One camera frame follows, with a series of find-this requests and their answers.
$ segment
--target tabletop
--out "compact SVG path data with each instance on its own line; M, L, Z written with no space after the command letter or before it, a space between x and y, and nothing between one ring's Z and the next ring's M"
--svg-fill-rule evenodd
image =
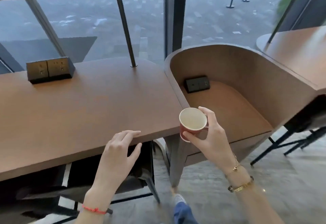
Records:
M276 33L257 39L267 56L309 81L315 90L326 89L326 26Z
M164 70L129 58L76 63L72 79L32 85L0 75L0 181L103 152L122 130L132 144L179 132L180 103Z

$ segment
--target foot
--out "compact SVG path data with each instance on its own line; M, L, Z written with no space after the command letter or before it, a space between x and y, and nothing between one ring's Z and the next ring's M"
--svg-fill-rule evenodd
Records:
M175 194L174 195L174 205L177 205L179 202L187 203L185 201L185 199L183 198L183 196L181 196L180 194Z

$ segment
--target cup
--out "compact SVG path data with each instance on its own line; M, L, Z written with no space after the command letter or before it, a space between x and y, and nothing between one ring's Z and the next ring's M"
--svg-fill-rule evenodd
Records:
M183 135L184 131L198 135L207 125L206 115L201 110L193 107L182 110L179 115L179 121L181 139L187 143L190 141Z

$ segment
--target jeans leg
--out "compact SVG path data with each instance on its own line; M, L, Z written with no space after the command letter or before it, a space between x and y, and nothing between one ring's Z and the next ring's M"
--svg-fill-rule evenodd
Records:
M177 203L174 207L174 224L198 224L189 205L184 202Z

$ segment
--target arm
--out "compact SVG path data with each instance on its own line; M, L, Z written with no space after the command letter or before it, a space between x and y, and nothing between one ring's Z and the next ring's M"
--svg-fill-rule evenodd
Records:
M141 152L138 144L132 154L127 157L128 146L134 136L140 131L126 130L117 133L105 146L92 187L85 195L84 206L100 211L106 211L111 200L128 176ZM104 215L83 209L77 217L75 224L102 224Z
M213 162L227 175L227 179L234 189L250 182L250 175L243 166L239 166L231 151L225 131L216 120L215 113L204 107L199 107L199 109L208 118L207 138L200 140L186 131L183 134L201 150L208 160ZM233 170L235 166L238 166L237 171ZM251 224L284 224L279 215L270 206L262 190L255 184L236 192L236 195L243 205Z

